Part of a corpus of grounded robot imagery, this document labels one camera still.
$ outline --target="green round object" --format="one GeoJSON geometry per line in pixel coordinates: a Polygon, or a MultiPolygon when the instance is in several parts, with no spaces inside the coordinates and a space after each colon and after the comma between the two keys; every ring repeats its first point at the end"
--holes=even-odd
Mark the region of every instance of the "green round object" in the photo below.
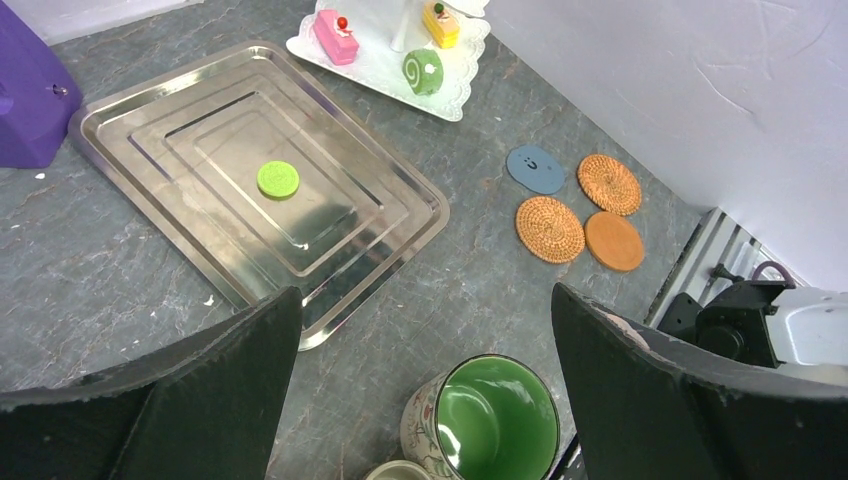
{"type": "Polygon", "coordinates": [[[464,480],[539,480],[556,460],[553,397],[509,357],[482,355],[456,367],[438,393],[435,415],[439,447],[464,480]]]}
{"type": "Polygon", "coordinates": [[[297,170],[286,162],[268,162],[256,175],[259,190],[273,198],[288,197],[300,185],[297,170]]]}

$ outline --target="coaster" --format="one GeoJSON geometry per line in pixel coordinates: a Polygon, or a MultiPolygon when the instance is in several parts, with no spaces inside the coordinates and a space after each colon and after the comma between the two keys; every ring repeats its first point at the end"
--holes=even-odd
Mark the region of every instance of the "coaster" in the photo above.
{"type": "Polygon", "coordinates": [[[533,255],[550,263],[570,262],[586,245],[580,220],[551,197],[525,200],[515,214],[515,229],[533,255]]]}
{"type": "Polygon", "coordinates": [[[509,152],[506,170],[516,182],[542,195],[552,195],[565,184],[565,170],[559,162],[534,145],[509,152]]]}
{"type": "Polygon", "coordinates": [[[633,173],[606,155],[589,155],[577,167],[577,180],[595,205],[616,215],[630,215],[642,204],[642,189],[633,173]]]}
{"type": "Polygon", "coordinates": [[[268,162],[256,175],[259,190],[272,198],[285,198],[293,194],[300,185],[297,170],[286,162],[268,162]]]}
{"type": "Polygon", "coordinates": [[[601,265],[616,272],[635,270],[645,258],[636,228],[610,212],[598,212],[586,222],[586,245],[601,265]]]}

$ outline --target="toy cake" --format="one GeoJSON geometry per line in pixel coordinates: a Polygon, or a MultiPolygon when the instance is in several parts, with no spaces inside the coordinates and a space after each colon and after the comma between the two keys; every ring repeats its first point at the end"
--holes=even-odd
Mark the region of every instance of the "toy cake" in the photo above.
{"type": "Polygon", "coordinates": [[[315,36],[336,65],[348,65],[356,59],[359,42],[353,38],[353,31],[348,30],[347,18],[340,17],[335,10],[321,10],[315,17],[312,30],[315,36]]]}
{"type": "Polygon", "coordinates": [[[451,48],[459,40],[459,23],[441,3],[428,2],[424,5],[424,26],[433,40],[442,48],[451,48]]]}
{"type": "Polygon", "coordinates": [[[406,55],[403,76],[416,95],[432,95],[442,88],[445,71],[435,51],[421,48],[406,55]]]}

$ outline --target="green mug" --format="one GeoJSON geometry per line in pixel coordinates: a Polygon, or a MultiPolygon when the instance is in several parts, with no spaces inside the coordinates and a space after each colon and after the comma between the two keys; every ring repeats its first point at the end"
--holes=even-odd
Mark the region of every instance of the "green mug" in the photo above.
{"type": "Polygon", "coordinates": [[[542,480],[556,460],[559,428],[553,397],[532,370],[481,355],[415,393],[401,443],[434,479],[542,480]]]}

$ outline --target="yellow cake slice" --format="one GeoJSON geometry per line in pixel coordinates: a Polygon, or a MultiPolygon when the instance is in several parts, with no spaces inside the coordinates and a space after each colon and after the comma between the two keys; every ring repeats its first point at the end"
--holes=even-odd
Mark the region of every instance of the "yellow cake slice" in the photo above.
{"type": "Polygon", "coordinates": [[[424,26],[441,48],[451,48],[459,41],[459,22],[443,4],[427,2],[422,18],[424,26]]]}

